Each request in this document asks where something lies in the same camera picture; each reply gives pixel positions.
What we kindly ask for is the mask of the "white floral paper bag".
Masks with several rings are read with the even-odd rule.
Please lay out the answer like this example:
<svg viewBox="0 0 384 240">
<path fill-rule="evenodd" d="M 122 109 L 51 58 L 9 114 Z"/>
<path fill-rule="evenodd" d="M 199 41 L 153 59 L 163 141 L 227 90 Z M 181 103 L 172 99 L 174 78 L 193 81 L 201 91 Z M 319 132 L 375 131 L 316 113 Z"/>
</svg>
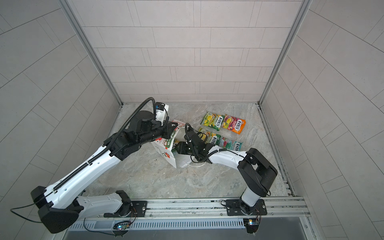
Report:
<svg viewBox="0 0 384 240">
<path fill-rule="evenodd" d="M 152 142 L 155 150 L 175 169 L 185 168 L 191 166 L 192 160 L 191 154 L 179 154 L 176 150 L 176 145 L 179 142 L 185 142 L 185 123 L 178 120 L 173 120 L 178 126 L 172 132 L 171 138 L 166 140 L 164 138 L 158 138 Z"/>
</svg>

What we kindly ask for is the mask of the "orange pink candy bag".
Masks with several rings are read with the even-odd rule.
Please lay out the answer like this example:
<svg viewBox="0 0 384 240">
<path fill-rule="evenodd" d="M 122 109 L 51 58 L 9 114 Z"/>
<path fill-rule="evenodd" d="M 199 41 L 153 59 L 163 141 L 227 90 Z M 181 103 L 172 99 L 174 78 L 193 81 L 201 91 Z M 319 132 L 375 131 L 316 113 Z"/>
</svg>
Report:
<svg viewBox="0 0 384 240">
<path fill-rule="evenodd" d="M 241 134 L 245 125 L 246 125 L 246 120 L 229 116 L 229 115 L 225 115 L 224 120 L 222 122 L 222 128 L 227 129 L 231 132 L 234 132 L 238 135 Z"/>
</svg>

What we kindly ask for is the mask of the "green yellow candy bag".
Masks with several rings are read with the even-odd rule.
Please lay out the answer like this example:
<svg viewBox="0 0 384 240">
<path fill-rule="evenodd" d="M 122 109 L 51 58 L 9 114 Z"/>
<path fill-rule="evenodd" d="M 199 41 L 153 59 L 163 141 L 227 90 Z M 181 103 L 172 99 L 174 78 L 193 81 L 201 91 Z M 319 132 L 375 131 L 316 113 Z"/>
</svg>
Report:
<svg viewBox="0 0 384 240">
<path fill-rule="evenodd" d="M 201 125 L 210 127 L 219 131 L 222 127 L 223 120 L 224 120 L 223 115 L 207 112 L 202 119 Z"/>
<path fill-rule="evenodd" d="M 199 128 L 198 135 L 206 144 L 219 145 L 220 140 L 222 139 L 221 135 L 207 131 L 203 128 Z"/>
</svg>

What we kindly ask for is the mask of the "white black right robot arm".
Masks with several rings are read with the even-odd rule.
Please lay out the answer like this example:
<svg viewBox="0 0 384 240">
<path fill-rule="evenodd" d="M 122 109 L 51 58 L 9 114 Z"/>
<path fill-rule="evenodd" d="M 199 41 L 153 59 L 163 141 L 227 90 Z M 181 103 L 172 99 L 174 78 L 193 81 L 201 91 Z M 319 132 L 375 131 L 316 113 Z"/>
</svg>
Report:
<svg viewBox="0 0 384 240">
<path fill-rule="evenodd" d="M 235 204 L 226 203 L 227 208 L 240 210 L 245 215 L 255 214 L 257 201 L 270 193 L 278 171 L 257 149 L 232 151 L 201 139 L 189 123 L 185 124 L 184 142 L 176 145 L 178 154 L 190 155 L 196 163 L 220 164 L 238 170 L 247 184 L 246 190 Z"/>
</svg>

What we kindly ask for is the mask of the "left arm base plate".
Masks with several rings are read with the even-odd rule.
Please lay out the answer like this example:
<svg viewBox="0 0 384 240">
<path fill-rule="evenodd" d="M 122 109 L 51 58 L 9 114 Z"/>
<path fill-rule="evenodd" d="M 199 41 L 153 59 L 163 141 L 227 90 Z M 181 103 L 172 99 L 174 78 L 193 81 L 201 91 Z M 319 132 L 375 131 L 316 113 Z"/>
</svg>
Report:
<svg viewBox="0 0 384 240">
<path fill-rule="evenodd" d="M 141 218 L 147 210 L 147 201 L 132 201 L 130 204 L 123 203 L 116 213 L 105 213 L 104 218 Z"/>
</svg>

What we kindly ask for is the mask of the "teal snack pack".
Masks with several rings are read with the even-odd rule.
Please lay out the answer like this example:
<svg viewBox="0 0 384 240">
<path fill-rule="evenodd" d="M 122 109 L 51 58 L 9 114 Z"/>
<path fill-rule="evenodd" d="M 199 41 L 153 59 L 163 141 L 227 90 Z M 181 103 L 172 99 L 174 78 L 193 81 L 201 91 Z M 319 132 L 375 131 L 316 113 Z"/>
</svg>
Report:
<svg viewBox="0 0 384 240">
<path fill-rule="evenodd" d="M 229 140 L 225 137 L 221 137 L 218 141 L 217 141 L 217 145 L 221 148 L 225 148 L 225 149 L 228 149 L 228 150 L 232 150 L 232 151 L 240 151 L 241 148 L 242 148 L 242 144 L 241 142 L 237 142 L 237 141 L 233 141 L 233 140 Z"/>
</svg>

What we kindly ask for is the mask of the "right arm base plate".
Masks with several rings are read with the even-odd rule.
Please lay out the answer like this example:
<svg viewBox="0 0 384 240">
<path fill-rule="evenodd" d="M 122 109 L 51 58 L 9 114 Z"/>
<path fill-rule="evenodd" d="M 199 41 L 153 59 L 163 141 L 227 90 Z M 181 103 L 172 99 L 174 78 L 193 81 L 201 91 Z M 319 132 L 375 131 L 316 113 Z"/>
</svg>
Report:
<svg viewBox="0 0 384 240">
<path fill-rule="evenodd" d="M 259 199 L 252 207 L 241 199 L 221 200 L 221 205 L 227 210 L 228 216 L 266 216 L 268 214 L 263 199 Z"/>
</svg>

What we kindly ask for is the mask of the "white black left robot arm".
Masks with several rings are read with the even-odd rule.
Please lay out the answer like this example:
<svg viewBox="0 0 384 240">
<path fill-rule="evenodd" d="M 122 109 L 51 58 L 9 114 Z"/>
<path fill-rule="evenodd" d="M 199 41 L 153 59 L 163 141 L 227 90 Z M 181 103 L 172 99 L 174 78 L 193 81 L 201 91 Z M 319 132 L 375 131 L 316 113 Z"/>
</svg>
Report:
<svg viewBox="0 0 384 240">
<path fill-rule="evenodd" d="M 96 197 L 81 194 L 104 172 L 137 152 L 142 145 L 159 138 L 170 139 L 177 123 L 169 120 L 168 109 L 168 105 L 147 98 L 86 161 L 56 183 L 32 190 L 40 221 L 50 233 L 60 233 L 79 219 L 100 214 L 106 217 L 134 214 L 132 201 L 125 191 Z"/>
</svg>

